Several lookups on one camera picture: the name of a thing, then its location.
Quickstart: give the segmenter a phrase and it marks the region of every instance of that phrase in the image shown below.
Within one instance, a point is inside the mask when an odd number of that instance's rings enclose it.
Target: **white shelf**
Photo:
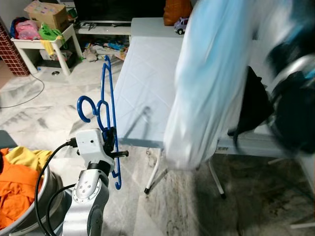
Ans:
[[[76,29],[77,34],[111,34],[111,35],[131,35],[131,27],[127,26],[96,26],[94,29]]]

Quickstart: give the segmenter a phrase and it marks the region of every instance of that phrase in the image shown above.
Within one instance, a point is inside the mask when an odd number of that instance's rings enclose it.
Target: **red brick wall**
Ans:
[[[0,57],[12,71],[13,75],[26,76],[30,72],[26,67],[21,55],[10,40],[9,35],[0,22]]]

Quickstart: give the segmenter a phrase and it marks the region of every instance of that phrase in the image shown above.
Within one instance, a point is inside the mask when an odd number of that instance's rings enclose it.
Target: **cardboard box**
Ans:
[[[24,10],[38,27],[45,22],[51,29],[62,32],[69,26],[65,5],[32,1]]]

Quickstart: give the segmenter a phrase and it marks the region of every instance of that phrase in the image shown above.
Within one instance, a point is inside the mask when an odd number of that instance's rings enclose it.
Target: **orange bag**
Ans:
[[[191,11],[190,0],[166,0],[163,15],[164,25],[173,26],[181,16],[188,17]]]

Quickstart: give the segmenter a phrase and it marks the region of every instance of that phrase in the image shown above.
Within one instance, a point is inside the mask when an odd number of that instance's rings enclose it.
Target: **television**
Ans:
[[[74,0],[78,19],[93,23],[130,23],[135,17],[162,17],[165,0]]]

